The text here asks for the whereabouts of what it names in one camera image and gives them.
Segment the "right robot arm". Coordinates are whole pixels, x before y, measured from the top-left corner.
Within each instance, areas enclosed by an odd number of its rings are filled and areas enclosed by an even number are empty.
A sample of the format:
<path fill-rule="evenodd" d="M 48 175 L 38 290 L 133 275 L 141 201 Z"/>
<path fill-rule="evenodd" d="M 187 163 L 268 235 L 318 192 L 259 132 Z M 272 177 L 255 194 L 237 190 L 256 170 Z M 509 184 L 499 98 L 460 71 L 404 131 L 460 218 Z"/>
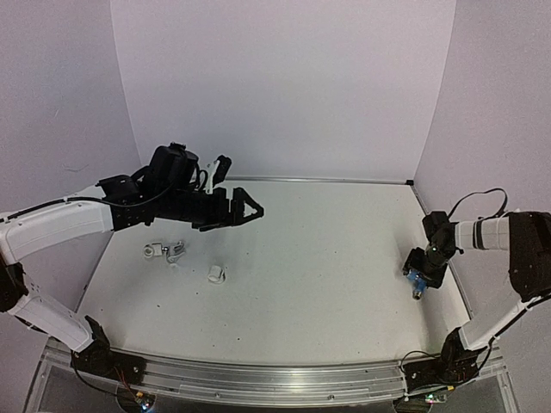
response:
<path fill-rule="evenodd" d="M 451 330 L 436 356 L 407 362 L 401 369 L 411 389 L 459 385 L 476 378 L 493 344 L 533 307 L 550 299 L 550 215 L 544 212 L 497 213 L 454 221 L 435 211 L 423 219 L 427 244 L 410 251 L 402 268 L 413 284 L 414 299 L 438 289 L 457 254 L 500 252 L 507 256 L 506 283 L 486 308 Z"/>

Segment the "blue water faucet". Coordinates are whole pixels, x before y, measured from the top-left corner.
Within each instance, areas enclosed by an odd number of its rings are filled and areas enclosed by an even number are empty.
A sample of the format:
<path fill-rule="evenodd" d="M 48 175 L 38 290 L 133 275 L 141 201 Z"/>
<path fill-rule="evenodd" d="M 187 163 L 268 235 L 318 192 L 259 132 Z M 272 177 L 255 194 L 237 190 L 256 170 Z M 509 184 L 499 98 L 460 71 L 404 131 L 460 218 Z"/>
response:
<path fill-rule="evenodd" d="M 414 300 L 421 300 L 424 296 L 424 292 L 427 289 L 427 282 L 426 280 L 421 276 L 421 274 L 417 270 L 410 270 L 406 278 L 412 283 L 413 290 L 412 290 L 412 297 Z"/>

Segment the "white pipe elbow fitting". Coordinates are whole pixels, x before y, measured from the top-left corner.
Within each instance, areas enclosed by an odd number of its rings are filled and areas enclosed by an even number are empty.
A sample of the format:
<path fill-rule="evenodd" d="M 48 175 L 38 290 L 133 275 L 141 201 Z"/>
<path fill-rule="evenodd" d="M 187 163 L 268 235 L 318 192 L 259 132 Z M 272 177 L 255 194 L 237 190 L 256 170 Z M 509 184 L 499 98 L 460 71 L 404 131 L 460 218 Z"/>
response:
<path fill-rule="evenodd" d="M 142 252 L 145 259 L 160 257 L 164 254 L 164 246 L 161 243 L 149 243 L 144 246 Z"/>

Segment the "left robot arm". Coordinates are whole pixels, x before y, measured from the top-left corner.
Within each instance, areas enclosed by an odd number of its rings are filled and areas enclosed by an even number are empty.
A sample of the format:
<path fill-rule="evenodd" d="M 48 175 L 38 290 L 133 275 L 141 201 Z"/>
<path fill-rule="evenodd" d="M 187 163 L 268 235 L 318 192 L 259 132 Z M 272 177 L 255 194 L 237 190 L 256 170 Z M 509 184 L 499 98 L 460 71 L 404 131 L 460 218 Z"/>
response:
<path fill-rule="evenodd" d="M 77 372 L 138 384 L 145 359 L 114 351 L 95 319 L 79 317 L 42 293 L 22 259 L 74 238 L 149 226 L 155 219 L 186 222 L 201 232 L 260 219 L 263 207 L 243 188 L 228 198 L 220 186 L 231 165 L 220 155 L 201 169 L 185 145 L 160 145 L 149 164 L 130 176 L 105 178 L 74 195 L 3 214 L 1 311 L 67 346 Z"/>

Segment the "chrome water faucet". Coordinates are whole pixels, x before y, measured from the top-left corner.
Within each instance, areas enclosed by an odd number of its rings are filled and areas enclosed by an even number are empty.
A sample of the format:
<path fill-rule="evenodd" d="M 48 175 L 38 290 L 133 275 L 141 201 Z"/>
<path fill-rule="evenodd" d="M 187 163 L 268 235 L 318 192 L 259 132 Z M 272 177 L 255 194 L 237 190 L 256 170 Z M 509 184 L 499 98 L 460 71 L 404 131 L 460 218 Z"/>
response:
<path fill-rule="evenodd" d="M 174 243 L 168 243 L 161 247 L 161 251 L 168 264 L 176 264 L 178 260 L 185 255 L 186 247 L 183 240 Z"/>

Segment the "small white pipe fitting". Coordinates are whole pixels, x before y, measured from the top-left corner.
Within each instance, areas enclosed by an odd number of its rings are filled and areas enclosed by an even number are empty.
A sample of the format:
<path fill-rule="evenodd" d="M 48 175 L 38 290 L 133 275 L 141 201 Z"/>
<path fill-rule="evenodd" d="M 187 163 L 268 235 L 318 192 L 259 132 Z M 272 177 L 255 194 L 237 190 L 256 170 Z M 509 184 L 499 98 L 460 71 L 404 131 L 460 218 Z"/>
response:
<path fill-rule="evenodd" d="M 207 280 L 215 285 L 223 284 L 226 281 L 226 271 L 223 267 L 213 265 L 207 273 Z"/>

